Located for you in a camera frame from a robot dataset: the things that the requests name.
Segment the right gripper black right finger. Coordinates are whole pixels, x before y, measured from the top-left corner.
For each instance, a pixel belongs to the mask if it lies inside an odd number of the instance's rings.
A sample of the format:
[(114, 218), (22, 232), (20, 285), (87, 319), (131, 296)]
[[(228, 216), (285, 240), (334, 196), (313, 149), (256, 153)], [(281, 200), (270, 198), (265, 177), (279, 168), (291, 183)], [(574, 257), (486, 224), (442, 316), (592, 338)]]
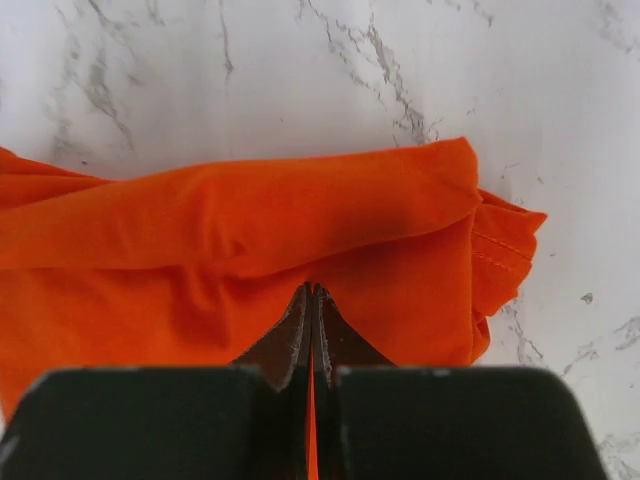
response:
[(602, 479), (581, 409), (525, 367), (400, 367), (313, 290), (322, 479)]

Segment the orange t shirt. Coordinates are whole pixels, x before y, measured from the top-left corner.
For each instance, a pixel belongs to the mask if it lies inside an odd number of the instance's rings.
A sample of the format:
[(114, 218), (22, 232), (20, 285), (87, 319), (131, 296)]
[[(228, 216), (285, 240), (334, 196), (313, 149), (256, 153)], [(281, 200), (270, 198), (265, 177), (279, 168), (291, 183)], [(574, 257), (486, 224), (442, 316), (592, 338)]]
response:
[(57, 369), (230, 364), (312, 289), (400, 367), (466, 368), (545, 215), (482, 190), (463, 138), (106, 180), (1, 154), (1, 404)]

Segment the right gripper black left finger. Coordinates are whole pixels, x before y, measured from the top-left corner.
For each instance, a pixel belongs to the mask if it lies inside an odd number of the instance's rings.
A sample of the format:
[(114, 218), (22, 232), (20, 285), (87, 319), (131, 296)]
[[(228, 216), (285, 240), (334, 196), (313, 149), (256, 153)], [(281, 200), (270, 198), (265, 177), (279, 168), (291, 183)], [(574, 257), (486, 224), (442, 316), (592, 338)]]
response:
[(1, 440), (5, 479), (304, 479), (312, 289), (217, 367), (57, 369)]

